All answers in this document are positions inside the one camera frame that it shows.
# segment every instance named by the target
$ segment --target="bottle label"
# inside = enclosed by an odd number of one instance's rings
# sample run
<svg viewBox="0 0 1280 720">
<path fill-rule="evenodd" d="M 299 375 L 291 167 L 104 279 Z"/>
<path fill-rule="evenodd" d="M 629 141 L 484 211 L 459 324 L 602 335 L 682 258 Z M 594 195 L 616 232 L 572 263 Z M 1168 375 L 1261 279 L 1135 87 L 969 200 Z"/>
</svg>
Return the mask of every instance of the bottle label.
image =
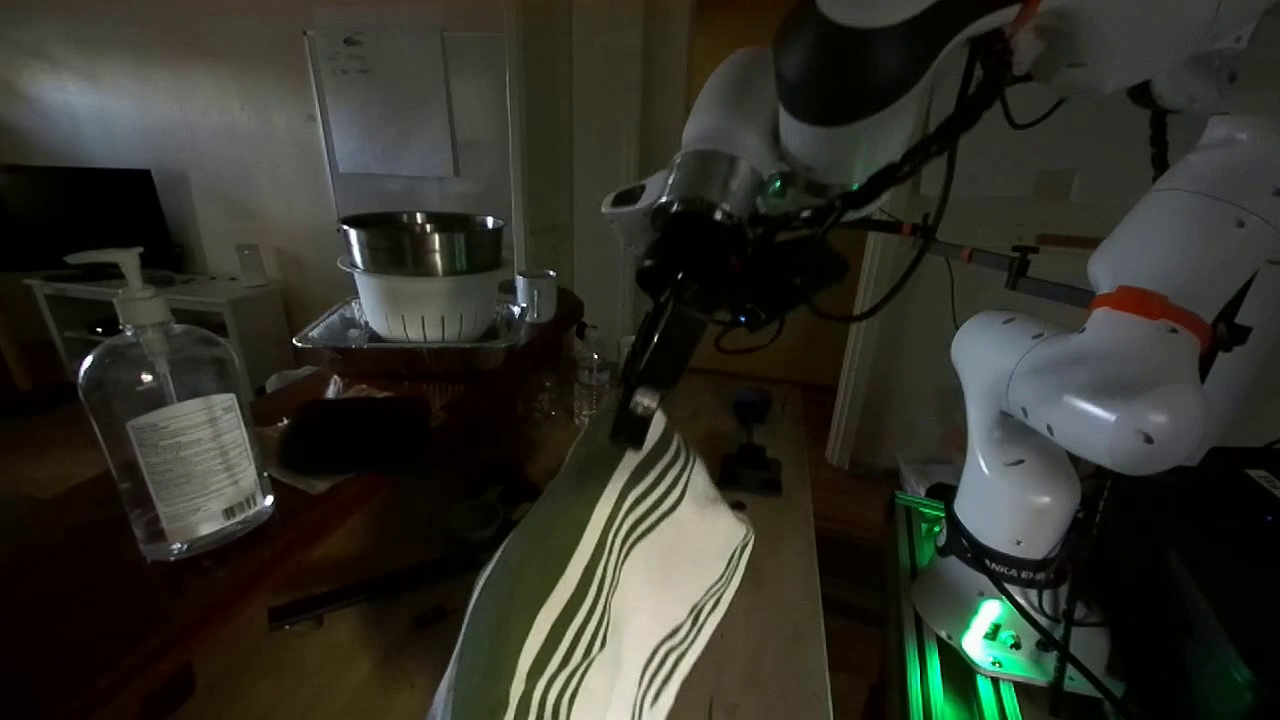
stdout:
<svg viewBox="0 0 1280 720">
<path fill-rule="evenodd" d="M 137 416 L 129 441 L 172 543 L 208 534 L 256 505 L 256 454 L 231 391 Z"/>
</svg>

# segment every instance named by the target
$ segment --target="pot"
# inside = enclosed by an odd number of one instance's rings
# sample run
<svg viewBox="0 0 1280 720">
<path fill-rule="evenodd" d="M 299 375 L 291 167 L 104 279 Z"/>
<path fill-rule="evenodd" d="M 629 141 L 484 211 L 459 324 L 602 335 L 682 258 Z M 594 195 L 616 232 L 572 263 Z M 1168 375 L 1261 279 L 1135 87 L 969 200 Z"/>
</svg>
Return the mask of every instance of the pot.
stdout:
<svg viewBox="0 0 1280 720">
<path fill-rule="evenodd" d="M 348 258 L 375 274 L 472 274 L 506 267 L 506 221 L 468 211 L 364 211 L 340 221 Z"/>
</svg>

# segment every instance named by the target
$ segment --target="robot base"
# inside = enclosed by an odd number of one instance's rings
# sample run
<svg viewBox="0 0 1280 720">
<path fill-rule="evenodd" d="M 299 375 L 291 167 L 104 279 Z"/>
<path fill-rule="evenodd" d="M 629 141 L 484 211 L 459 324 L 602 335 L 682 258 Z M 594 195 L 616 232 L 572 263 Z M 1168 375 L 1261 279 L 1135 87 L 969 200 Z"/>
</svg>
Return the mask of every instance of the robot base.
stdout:
<svg viewBox="0 0 1280 720">
<path fill-rule="evenodd" d="M 969 656 L 982 671 L 1013 682 L 1038 682 L 1102 694 L 1102 687 L 1082 676 L 1082 667 L 1059 667 L 1058 638 L 1043 638 L 1041 626 L 1063 633 L 1059 619 L 1038 610 L 1038 623 L 978 567 L 957 557 L 937 557 L 913 584 L 913 604 L 922 619 L 959 656 Z M 1071 656 L 1117 692 L 1117 680 L 1105 676 L 1109 665 L 1109 626 L 1075 623 Z"/>
</svg>

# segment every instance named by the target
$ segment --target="striped towel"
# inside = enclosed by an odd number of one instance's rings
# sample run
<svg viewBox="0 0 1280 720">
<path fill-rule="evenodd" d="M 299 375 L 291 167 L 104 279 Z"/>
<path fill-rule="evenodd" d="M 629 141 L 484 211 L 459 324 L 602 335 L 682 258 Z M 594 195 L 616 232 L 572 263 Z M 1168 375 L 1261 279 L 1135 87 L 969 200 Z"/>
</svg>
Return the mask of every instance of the striped towel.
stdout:
<svg viewBox="0 0 1280 720">
<path fill-rule="evenodd" d="M 598 413 L 479 571 L 433 720 L 667 717 L 751 557 L 703 460 L 652 419 L 642 452 Z"/>
</svg>

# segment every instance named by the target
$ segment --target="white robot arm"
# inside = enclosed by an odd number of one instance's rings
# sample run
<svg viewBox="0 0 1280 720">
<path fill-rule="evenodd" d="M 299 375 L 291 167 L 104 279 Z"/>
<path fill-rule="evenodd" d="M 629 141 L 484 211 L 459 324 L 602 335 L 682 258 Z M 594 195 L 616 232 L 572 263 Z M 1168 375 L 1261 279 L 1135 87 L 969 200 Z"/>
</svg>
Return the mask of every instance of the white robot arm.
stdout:
<svg viewBox="0 0 1280 720">
<path fill-rule="evenodd" d="M 1094 91 L 1163 79 L 1177 87 L 1168 94 L 1205 113 L 1214 82 L 1186 69 L 1242 45 L 1270 9 L 1274 0 L 806 0 L 773 47 L 715 69 L 676 159 L 605 200 L 605 215 L 644 252 L 637 279 L 655 299 L 623 363 L 616 441 L 637 441 L 707 315 L 765 328 L 831 285 L 839 255 L 812 252 L 819 243 L 806 234 L 874 211 L 943 155 L 1007 77 Z M 972 108 L 922 132 L 937 63 L 963 45 L 986 47 Z M 1196 463 L 1215 445 L 1280 437 L 1278 402 L 1254 391 L 1280 361 L 1278 114 L 1278 105 L 1215 114 L 1196 153 L 1117 224 L 1087 263 L 1097 303 L 1083 328 L 982 312 L 957 330 L 969 460 L 947 534 L 959 551 L 916 586 L 916 609 L 941 636 L 957 638 L 978 595 L 996 595 L 989 571 L 1007 584 L 1051 575 L 1082 505 L 1082 460 L 1153 475 Z M 1034 661 L 1025 667 L 1006 676 L 1047 676 Z"/>
</svg>

